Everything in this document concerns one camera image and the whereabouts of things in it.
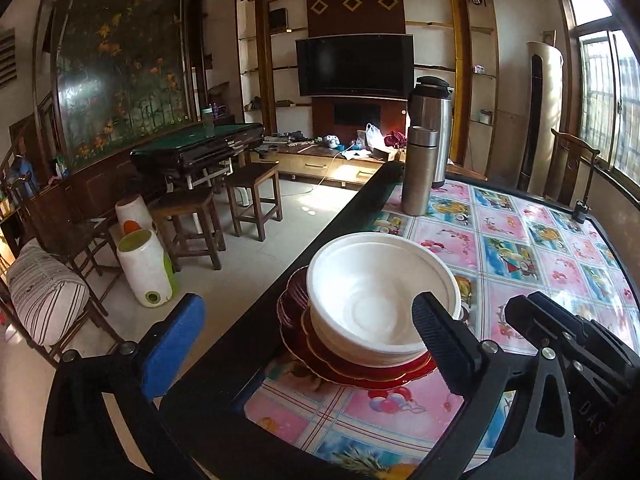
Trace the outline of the flower wall painting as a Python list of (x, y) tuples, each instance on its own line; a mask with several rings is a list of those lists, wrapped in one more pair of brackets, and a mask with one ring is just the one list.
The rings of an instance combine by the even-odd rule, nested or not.
[(193, 118), (186, 0), (58, 0), (55, 96), (71, 170)]

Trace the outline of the far wooden stool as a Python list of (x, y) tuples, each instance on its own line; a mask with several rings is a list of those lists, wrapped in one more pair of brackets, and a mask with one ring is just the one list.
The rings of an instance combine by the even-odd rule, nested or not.
[[(259, 187), (270, 181), (273, 198), (262, 197)], [(277, 162), (251, 162), (226, 177), (226, 189), (235, 235), (243, 234), (242, 223), (256, 226), (257, 239), (266, 240), (265, 224), (268, 220), (282, 221), (282, 194), (279, 180), (279, 164)], [(236, 199), (235, 191), (245, 188), (250, 193), (250, 204), (241, 206)]]

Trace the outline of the near wooden stool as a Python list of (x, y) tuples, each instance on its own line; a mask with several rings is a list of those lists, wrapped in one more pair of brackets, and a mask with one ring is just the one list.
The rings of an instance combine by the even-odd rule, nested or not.
[(209, 258), (214, 270), (222, 268), (220, 253), (226, 242), (212, 188), (165, 193), (149, 211), (172, 270), (179, 272), (181, 260), (187, 258)]

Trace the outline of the colourful patterned tablecloth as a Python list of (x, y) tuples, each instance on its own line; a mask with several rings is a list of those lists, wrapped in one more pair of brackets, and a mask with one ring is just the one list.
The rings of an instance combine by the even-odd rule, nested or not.
[[(510, 298), (544, 292), (574, 315), (604, 325), (625, 344), (639, 344), (639, 306), (630, 281), (598, 229), (547, 205), (450, 181), (435, 190), (420, 218), (405, 216), (390, 194), (372, 229), (430, 250), (457, 281), (464, 322), (503, 350), (532, 345), (506, 320)], [(419, 377), (387, 386), (323, 372), (299, 354), (310, 341), (303, 310), (306, 273), (291, 276), (278, 307), (295, 341), (272, 362), (244, 404), (244, 414), (284, 442), (371, 479), (403, 479), (431, 451), (461, 406), (432, 364)]]

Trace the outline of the green mahjong table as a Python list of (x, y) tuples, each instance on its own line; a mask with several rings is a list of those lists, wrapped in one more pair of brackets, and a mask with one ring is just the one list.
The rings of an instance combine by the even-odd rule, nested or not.
[(140, 174), (162, 176), (166, 183), (188, 188), (195, 185), (197, 174), (204, 170), (213, 174), (222, 162), (258, 148), (264, 136), (259, 122), (222, 126), (199, 122), (134, 148), (130, 159)]

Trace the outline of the wooden stool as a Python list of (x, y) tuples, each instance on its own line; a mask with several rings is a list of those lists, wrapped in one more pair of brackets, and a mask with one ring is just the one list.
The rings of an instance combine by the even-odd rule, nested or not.
[(214, 270), (222, 268), (220, 253), (226, 242), (212, 188), (165, 193), (149, 211), (172, 270), (179, 272), (181, 260), (187, 258), (209, 258)]
[[(270, 181), (273, 198), (262, 197), (259, 187)], [(282, 194), (279, 180), (279, 164), (277, 162), (251, 162), (226, 177), (226, 189), (235, 235), (243, 234), (242, 223), (256, 226), (257, 239), (266, 240), (265, 224), (268, 220), (282, 221)], [(235, 191), (245, 188), (250, 193), (250, 204), (241, 206), (236, 199)]]

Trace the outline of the cream plastic bowl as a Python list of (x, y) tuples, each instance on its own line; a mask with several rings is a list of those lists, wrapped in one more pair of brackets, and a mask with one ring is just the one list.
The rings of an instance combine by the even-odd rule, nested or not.
[(462, 318), (454, 274), (428, 249), (396, 235), (361, 232), (331, 240), (312, 257), (306, 285), (314, 332), (358, 365), (404, 365), (426, 352), (411, 313), (421, 292)]

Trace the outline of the dark wooden chair left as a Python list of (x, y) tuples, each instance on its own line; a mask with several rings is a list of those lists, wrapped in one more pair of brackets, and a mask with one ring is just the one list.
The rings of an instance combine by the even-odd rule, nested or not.
[(27, 338), (29, 347), (37, 350), (40, 356), (43, 356), (52, 366), (57, 366), (65, 347), (88, 321), (107, 332), (115, 342), (120, 344), (122, 337), (116, 334), (106, 320), (107, 310), (103, 305), (103, 300), (122, 276), (122, 267), (119, 264), (107, 266), (96, 261), (96, 255), (102, 248), (116, 249), (110, 231), (115, 219), (107, 217), (81, 222), (67, 219), (63, 223), (57, 222), (43, 213), (39, 203), (41, 194), (32, 186), (31, 174), (15, 178), (8, 184), (8, 190), (17, 201), (16, 211), (25, 222), (25, 231), (32, 234), (40, 247), (48, 254), (65, 264), (84, 282), (88, 281), (88, 276), (91, 273), (103, 275), (105, 272), (111, 272), (113, 274), (112, 280), (101, 295), (90, 290), (88, 304), (82, 308), (79, 318), (72, 323), (70, 328), (64, 330), (59, 342), (36, 344), (35, 339), (29, 336)]

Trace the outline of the striped cushion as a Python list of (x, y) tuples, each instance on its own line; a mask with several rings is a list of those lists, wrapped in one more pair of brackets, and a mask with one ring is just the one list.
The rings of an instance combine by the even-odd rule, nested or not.
[(63, 339), (89, 301), (89, 287), (57, 258), (30, 240), (6, 271), (17, 317), (38, 346)]

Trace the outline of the large steel kettle jug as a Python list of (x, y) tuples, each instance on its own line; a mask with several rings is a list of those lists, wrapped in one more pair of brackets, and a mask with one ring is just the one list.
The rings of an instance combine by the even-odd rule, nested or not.
[(409, 94), (411, 127), (436, 132), (436, 167), (432, 188), (441, 188), (446, 180), (452, 125), (452, 88), (446, 80), (421, 76)]

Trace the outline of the red scalloped plate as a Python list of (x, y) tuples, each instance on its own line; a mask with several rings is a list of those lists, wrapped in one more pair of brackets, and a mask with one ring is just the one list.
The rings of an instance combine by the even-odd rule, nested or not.
[(306, 266), (288, 278), (277, 301), (280, 335), (288, 352), (326, 382), (367, 390), (390, 390), (421, 379), (436, 370), (428, 352), (407, 364), (372, 367), (349, 362), (331, 351), (312, 326), (306, 285)]

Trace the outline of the black flat television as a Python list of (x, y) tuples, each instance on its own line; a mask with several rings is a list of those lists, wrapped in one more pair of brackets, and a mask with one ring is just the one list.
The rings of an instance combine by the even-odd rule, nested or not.
[(413, 36), (350, 34), (296, 41), (299, 93), (405, 99), (413, 88)]

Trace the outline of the steel thermos flask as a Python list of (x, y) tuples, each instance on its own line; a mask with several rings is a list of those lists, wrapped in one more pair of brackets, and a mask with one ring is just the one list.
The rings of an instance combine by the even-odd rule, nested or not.
[(437, 143), (437, 131), (409, 128), (401, 193), (401, 208), (408, 216), (420, 217), (426, 211), (437, 164)]

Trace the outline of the wooden chair by window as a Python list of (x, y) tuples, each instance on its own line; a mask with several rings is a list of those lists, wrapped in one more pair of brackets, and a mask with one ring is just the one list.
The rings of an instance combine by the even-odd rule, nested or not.
[(593, 148), (586, 141), (569, 133), (551, 130), (553, 136), (553, 151), (546, 184), (544, 198), (550, 198), (555, 203), (570, 206), (574, 196), (578, 174), (582, 164), (588, 166), (589, 172), (584, 194), (577, 203), (587, 208), (596, 162), (600, 151)]

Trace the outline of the standing air conditioner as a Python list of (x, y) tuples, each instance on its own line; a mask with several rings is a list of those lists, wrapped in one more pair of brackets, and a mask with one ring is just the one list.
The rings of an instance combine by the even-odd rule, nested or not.
[(543, 42), (527, 44), (529, 108), (518, 189), (544, 194), (553, 155), (553, 130), (560, 128), (563, 99), (563, 55)]

